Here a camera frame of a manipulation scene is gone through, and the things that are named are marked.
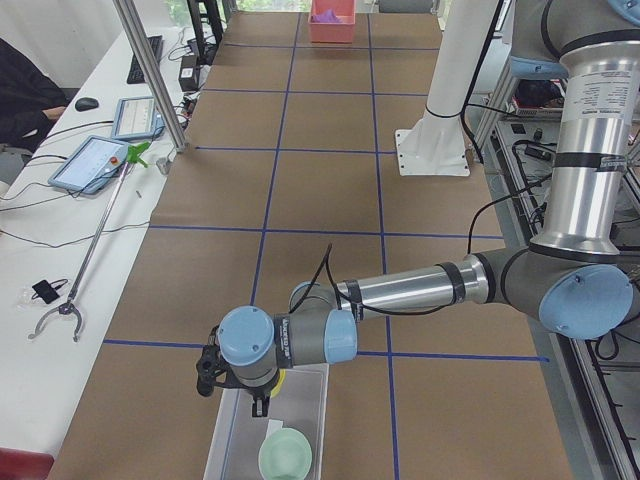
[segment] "white pillar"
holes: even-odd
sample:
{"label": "white pillar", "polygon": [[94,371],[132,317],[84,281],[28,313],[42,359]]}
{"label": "white pillar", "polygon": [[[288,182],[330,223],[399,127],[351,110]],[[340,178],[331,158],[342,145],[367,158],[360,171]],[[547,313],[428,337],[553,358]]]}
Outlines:
{"label": "white pillar", "polygon": [[[462,110],[498,0],[454,0],[427,99],[443,116]],[[400,175],[467,176],[458,116],[439,118],[426,109],[412,130],[396,130]]]}

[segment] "brown paper mat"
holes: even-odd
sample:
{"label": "brown paper mat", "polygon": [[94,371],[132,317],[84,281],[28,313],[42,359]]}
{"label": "brown paper mat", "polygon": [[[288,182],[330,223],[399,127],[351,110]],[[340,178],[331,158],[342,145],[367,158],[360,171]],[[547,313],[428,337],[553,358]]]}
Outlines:
{"label": "brown paper mat", "polygon": [[260,235],[150,229],[106,338],[205,343],[251,300]]}
{"label": "brown paper mat", "polygon": [[537,364],[393,364],[402,478],[573,478]]}
{"label": "brown paper mat", "polygon": [[[339,279],[463,257],[482,167],[401,177],[380,152],[424,97],[372,96],[426,92],[440,38],[428,15],[358,15],[342,46],[308,44],[305,14],[233,17],[107,333],[130,344],[101,350],[52,478],[202,478],[217,402],[195,391],[199,344],[252,299],[283,312],[328,242]],[[476,234],[499,247],[493,211]],[[540,359],[397,357],[532,356],[521,315],[461,305],[359,337],[329,376],[324,478],[568,476]]]}
{"label": "brown paper mat", "polygon": [[49,480],[202,479],[219,394],[199,349],[103,345]]}
{"label": "brown paper mat", "polygon": [[374,48],[440,48],[438,19],[428,14],[385,13],[371,15]]}
{"label": "brown paper mat", "polygon": [[262,228],[273,163],[273,152],[191,150],[171,168],[151,223]]}

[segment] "grid line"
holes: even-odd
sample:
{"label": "grid line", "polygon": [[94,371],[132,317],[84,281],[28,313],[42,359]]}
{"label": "grid line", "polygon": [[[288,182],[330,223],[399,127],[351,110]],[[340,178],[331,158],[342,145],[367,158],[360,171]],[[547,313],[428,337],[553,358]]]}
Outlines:
{"label": "grid line", "polygon": [[340,47],[340,46],[330,46],[330,47],[317,47],[315,45],[298,45],[297,42],[293,45],[260,45],[254,43],[234,43],[234,42],[224,42],[223,44],[226,47],[236,47],[236,48],[280,48],[280,49],[289,49],[293,50],[297,49],[320,49],[320,50],[400,50],[407,52],[437,52],[440,50],[440,47],[373,47],[369,45],[368,47]]}
{"label": "grid line", "polygon": [[256,300],[256,293],[258,291],[258,284],[260,282],[260,269],[262,267],[262,254],[264,253],[264,242],[267,236],[267,225],[269,223],[269,210],[271,208],[271,198],[273,196],[273,187],[276,181],[276,174],[278,171],[278,160],[280,158],[280,145],[282,144],[282,133],[284,131],[284,122],[287,115],[287,102],[289,100],[289,89],[291,88],[291,78],[293,77],[293,64],[296,58],[296,46],[295,42],[298,38],[298,31],[300,30],[300,17],[298,14],[298,21],[296,22],[296,33],[294,37],[294,45],[291,51],[291,63],[289,64],[289,77],[287,79],[287,90],[284,94],[284,102],[282,105],[282,116],[280,118],[280,130],[278,132],[278,142],[276,144],[275,159],[273,162],[273,171],[271,172],[271,181],[269,184],[269,195],[267,197],[267,206],[264,212],[264,223],[262,224],[262,234],[260,236],[260,247],[258,249],[258,260],[256,261],[256,273],[253,278],[253,288],[251,291],[250,305],[253,305]]}
{"label": "grid line", "polygon": [[[376,182],[378,187],[378,215],[380,218],[380,250],[382,255],[382,273],[387,273],[387,250],[384,236],[384,208],[382,197],[382,174],[380,171],[380,154],[378,152],[378,119],[376,114],[376,85],[373,71],[373,46],[371,41],[371,17],[367,15],[367,36],[369,40],[369,67],[371,74],[371,106],[373,114],[373,139],[376,150]],[[391,342],[391,319],[385,318],[387,334],[387,368],[389,370],[389,405],[391,407],[391,440],[393,452],[393,474],[395,480],[400,480],[400,454],[398,449],[398,424],[396,415],[395,378],[393,375],[393,345]]]}
{"label": "grid line", "polygon": [[[203,92],[217,92],[217,93],[287,93],[286,90],[261,90],[254,88],[218,88],[210,87],[203,88]],[[347,92],[347,91],[328,91],[328,90],[290,90],[289,93],[296,93],[300,95],[362,95],[362,96],[387,96],[387,97],[428,97],[429,94],[425,93],[411,93],[411,92]]]}
{"label": "grid line", "polygon": [[[199,349],[206,345],[204,343],[182,343],[182,342],[157,342],[145,340],[123,340],[115,338],[105,338],[102,343],[108,345],[124,345],[130,347],[157,347],[157,348],[187,348]],[[358,351],[360,357],[401,357],[420,358],[433,360],[479,360],[496,362],[533,362],[550,363],[550,359],[542,356],[527,355],[470,355],[464,353],[422,353],[422,352],[379,352],[375,350]]]}
{"label": "grid line", "polygon": [[379,151],[375,150],[331,150],[323,148],[265,148],[265,147],[208,147],[199,145],[195,147],[196,150],[212,150],[212,151],[232,151],[232,152],[299,152],[299,153],[346,153],[350,155],[394,155],[392,151]]}
{"label": "grid line", "polygon": [[[204,230],[212,232],[250,232],[250,233],[280,233],[280,234],[306,234],[306,235],[345,235],[345,236],[384,236],[384,237],[418,237],[418,238],[459,238],[466,239],[466,233],[403,233],[403,232],[368,232],[348,230],[305,230],[295,228],[249,228],[249,227],[217,227],[204,225],[162,225],[152,224],[149,228],[158,230]],[[501,235],[473,235],[476,240],[503,240]]]}

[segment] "clear plastic bin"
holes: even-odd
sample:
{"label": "clear plastic bin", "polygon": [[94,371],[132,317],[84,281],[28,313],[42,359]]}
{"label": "clear plastic bin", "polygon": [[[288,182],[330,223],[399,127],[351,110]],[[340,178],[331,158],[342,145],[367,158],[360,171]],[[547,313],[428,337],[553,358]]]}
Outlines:
{"label": "clear plastic bin", "polygon": [[311,445],[313,460],[305,480],[320,480],[329,365],[287,370],[280,393],[271,399],[269,417],[251,416],[251,395],[244,390],[222,394],[204,480],[261,480],[258,452],[269,419],[299,430]]}

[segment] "black box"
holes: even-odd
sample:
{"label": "black box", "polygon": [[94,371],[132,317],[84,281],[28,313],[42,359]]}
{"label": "black box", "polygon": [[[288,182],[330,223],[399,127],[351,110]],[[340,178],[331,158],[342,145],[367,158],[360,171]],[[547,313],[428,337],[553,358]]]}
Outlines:
{"label": "black box", "polygon": [[194,92],[198,90],[200,65],[198,65],[197,58],[195,55],[185,55],[182,57],[178,82],[183,92]]}

